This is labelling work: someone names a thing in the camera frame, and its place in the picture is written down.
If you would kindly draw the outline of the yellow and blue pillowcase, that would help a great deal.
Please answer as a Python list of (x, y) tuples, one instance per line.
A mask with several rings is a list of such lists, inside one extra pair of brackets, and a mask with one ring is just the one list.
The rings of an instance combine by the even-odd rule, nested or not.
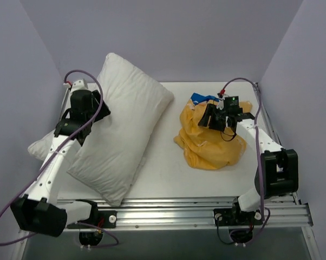
[(247, 143), (232, 131), (224, 133), (198, 125), (208, 104), (217, 105), (214, 96), (193, 93), (180, 114), (181, 129), (174, 142), (183, 150), (187, 164), (201, 170), (219, 170), (235, 165), (244, 154)]

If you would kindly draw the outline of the white quilted pillow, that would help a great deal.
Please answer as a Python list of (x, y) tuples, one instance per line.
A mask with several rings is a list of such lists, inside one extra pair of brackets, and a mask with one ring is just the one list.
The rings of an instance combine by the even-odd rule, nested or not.
[(119, 206), (135, 183), (171, 91), (123, 57), (109, 53), (97, 77), (111, 114), (92, 125), (67, 173)]

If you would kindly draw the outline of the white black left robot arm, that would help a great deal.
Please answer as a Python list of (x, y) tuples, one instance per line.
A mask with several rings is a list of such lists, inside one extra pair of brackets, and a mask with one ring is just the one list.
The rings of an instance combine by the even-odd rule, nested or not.
[(110, 110), (99, 91), (81, 89), (72, 92), (70, 108), (56, 125), (39, 176), (10, 205), (20, 229), (58, 237), (70, 224), (81, 222), (86, 227), (93, 227), (98, 223), (96, 203), (78, 199), (62, 206), (56, 204), (61, 179), (91, 133), (92, 124), (109, 115)]

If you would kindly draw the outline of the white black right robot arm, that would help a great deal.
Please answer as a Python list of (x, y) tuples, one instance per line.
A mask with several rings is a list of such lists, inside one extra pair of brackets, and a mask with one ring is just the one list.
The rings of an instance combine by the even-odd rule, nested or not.
[(230, 210), (231, 219), (245, 222), (250, 212), (264, 210), (264, 200), (283, 196), (298, 190), (298, 155), (275, 142), (257, 125), (258, 113), (244, 112), (238, 96), (228, 96), (220, 105), (209, 103), (198, 125), (219, 131), (229, 128), (232, 138), (241, 137), (256, 151), (257, 172), (254, 185), (238, 197), (238, 205)]

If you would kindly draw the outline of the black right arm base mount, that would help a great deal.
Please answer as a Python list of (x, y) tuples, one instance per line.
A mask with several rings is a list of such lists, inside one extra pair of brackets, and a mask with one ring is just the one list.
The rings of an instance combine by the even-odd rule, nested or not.
[(258, 214), (258, 210), (256, 212), (242, 212), (231, 208), (213, 209), (214, 223), (219, 226), (261, 225), (263, 221), (261, 216), (257, 217)]

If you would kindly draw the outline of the aluminium table frame rail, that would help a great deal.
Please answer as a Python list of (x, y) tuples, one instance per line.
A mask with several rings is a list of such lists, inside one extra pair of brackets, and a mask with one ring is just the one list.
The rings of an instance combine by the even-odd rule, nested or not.
[[(180, 126), (178, 115), (187, 98), (193, 92), (216, 93), (225, 83), (161, 83), (173, 92), (175, 99), (158, 121), (147, 145), (146, 162), (120, 206), (111, 207), (66, 171), (59, 171), (53, 181), (39, 177), (34, 189), (47, 190), (52, 186), (53, 202), (59, 207), (75, 204), (75, 199), (87, 199), (96, 202), (102, 213), (117, 211), (114, 231), (212, 229), (215, 226), (213, 210), (230, 209), (236, 196), (254, 187), (257, 168), (254, 137), (251, 139), (253, 148), (247, 148), (235, 166), (227, 166), (221, 171), (202, 171), (187, 165), (182, 150), (173, 143), (173, 136)], [(307, 203), (301, 204), (296, 193), (289, 193), (273, 198), (266, 206), (271, 211), (266, 228), (301, 229), (304, 242), (290, 238), (292, 243), (305, 243), (310, 258), (321, 259)]]

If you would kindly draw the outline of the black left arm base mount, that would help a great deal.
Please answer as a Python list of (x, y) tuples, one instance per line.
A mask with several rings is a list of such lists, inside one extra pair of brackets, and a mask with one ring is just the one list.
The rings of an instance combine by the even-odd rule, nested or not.
[(81, 220), (77, 223), (67, 225), (68, 229), (82, 229), (99, 227), (101, 229), (114, 229), (116, 228), (118, 212), (115, 210), (99, 211), (93, 217), (86, 220)]

